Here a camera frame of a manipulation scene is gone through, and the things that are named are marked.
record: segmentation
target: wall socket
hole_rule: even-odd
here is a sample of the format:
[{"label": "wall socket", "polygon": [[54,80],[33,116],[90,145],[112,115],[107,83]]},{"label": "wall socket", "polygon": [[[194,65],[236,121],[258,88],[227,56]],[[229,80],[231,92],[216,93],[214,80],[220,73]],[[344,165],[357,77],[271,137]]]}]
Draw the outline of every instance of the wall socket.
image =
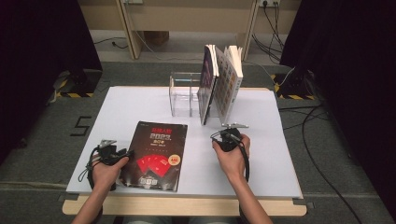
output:
[{"label": "wall socket", "polygon": [[131,3],[132,4],[136,4],[136,5],[142,5],[143,4],[143,0],[132,0]]},{"label": "wall socket", "polygon": [[260,7],[263,7],[264,1],[267,2],[267,7],[275,7],[275,6],[276,6],[276,3],[277,3],[277,6],[278,6],[278,7],[279,7],[279,5],[280,5],[280,0],[260,0],[260,3],[259,3],[259,6],[260,6]]}]

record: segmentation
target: hand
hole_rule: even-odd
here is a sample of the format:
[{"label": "hand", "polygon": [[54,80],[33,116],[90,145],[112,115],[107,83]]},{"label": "hand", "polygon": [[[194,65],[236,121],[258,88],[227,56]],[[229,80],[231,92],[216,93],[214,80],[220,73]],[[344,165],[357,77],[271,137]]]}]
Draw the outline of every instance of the hand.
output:
[{"label": "hand", "polygon": [[[249,156],[250,138],[241,133],[242,143],[245,145],[247,156]],[[212,142],[212,147],[218,155],[219,163],[223,172],[230,179],[231,177],[243,177],[245,172],[245,162],[239,147],[229,152],[224,152],[216,141]]]},{"label": "hand", "polygon": [[94,163],[92,172],[94,188],[110,190],[111,186],[116,182],[120,169],[128,160],[129,157],[124,157],[114,165],[105,165],[101,162]]}]

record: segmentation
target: book with red text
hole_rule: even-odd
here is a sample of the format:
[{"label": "book with red text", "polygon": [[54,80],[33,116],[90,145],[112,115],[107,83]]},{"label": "book with red text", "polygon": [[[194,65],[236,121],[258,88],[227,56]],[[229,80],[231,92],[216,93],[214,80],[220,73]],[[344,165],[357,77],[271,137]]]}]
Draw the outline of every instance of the book with red text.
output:
[{"label": "book with red text", "polygon": [[188,126],[139,121],[129,150],[134,156],[121,169],[127,187],[177,191]]}]

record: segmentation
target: forearm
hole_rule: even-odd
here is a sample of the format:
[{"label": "forearm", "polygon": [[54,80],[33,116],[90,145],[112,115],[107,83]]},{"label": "forearm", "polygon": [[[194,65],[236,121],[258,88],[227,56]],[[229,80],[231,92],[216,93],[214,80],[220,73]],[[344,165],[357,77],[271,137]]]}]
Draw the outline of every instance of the forearm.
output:
[{"label": "forearm", "polygon": [[105,188],[94,188],[90,197],[88,197],[87,201],[82,205],[72,223],[92,223],[99,214],[108,191],[109,189]]},{"label": "forearm", "polygon": [[250,189],[248,182],[243,176],[228,176],[229,181],[238,198],[241,209],[249,223],[272,223],[262,205]]}]

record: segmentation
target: black curtain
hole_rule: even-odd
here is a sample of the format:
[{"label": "black curtain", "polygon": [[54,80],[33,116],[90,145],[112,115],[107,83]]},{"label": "black curtain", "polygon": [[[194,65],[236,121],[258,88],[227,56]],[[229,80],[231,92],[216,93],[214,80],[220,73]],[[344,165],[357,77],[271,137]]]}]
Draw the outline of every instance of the black curtain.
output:
[{"label": "black curtain", "polygon": [[303,0],[281,64],[309,69],[348,150],[396,220],[396,1]]},{"label": "black curtain", "polygon": [[78,1],[0,3],[0,158],[26,136],[63,71],[102,70]]}]

